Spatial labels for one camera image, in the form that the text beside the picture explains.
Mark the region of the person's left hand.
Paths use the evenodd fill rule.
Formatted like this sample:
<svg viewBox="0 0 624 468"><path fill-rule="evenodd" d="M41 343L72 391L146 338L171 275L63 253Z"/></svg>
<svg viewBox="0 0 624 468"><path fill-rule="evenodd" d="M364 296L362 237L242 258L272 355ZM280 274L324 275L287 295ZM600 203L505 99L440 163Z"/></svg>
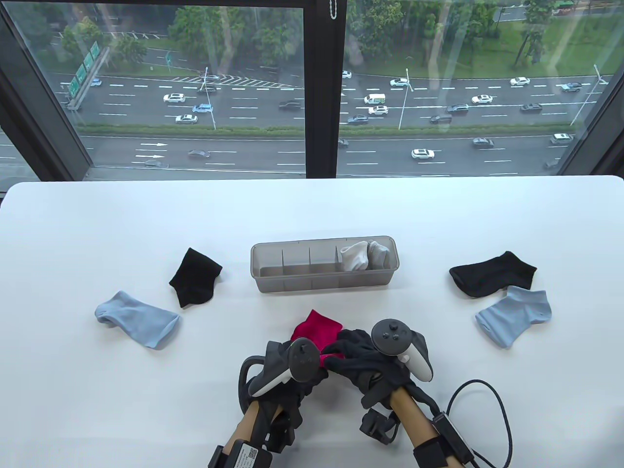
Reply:
<svg viewBox="0 0 624 468"><path fill-rule="evenodd" d="M306 396L309 396L314 387L329 376L325 368L319 368L312 379L298 382L290 379L287 383L280 383L272 390L259 397L250 394L251 381L248 381L242 395L246 397L245 404L258 403L261 413L268 418L271 424L274 420L285 424L288 428L297 429L302 424L302 416L299 408Z"/></svg>

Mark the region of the person's right hand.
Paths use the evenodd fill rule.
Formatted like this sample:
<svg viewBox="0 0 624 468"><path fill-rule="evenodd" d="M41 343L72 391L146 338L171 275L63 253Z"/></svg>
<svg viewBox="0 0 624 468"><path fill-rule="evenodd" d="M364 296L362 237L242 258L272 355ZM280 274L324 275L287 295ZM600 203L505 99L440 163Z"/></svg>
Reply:
<svg viewBox="0 0 624 468"><path fill-rule="evenodd" d="M409 370L394 356L379 352L364 330L341 330L334 343L323 348L323 365L359 388L363 408L382 404L390 410L390 395L404 388L419 403L425 394L412 381Z"/></svg>

